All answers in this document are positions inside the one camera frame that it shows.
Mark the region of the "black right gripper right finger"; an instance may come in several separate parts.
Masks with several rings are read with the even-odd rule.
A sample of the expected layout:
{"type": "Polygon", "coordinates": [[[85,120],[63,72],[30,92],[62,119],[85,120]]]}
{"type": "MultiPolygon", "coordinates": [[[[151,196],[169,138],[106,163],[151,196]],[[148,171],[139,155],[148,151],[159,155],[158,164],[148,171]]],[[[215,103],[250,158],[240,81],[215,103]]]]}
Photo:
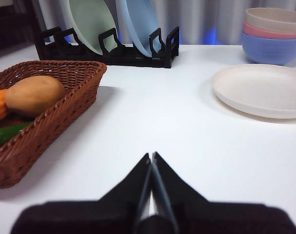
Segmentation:
{"type": "Polygon", "coordinates": [[[296,234],[296,226],[280,208],[257,203],[207,200],[153,153],[158,182],[182,234],[296,234]]]}

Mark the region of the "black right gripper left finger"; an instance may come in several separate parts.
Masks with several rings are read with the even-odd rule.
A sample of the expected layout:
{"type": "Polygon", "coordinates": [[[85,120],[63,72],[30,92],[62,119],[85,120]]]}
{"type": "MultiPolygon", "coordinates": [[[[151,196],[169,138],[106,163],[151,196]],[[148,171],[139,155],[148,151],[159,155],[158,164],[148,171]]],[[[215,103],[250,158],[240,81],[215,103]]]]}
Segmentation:
{"type": "Polygon", "coordinates": [[[50,201],[23,210],[13,234],[130,234],[141,202],[150,159],[145,154],[99,200],[50,201]]]}

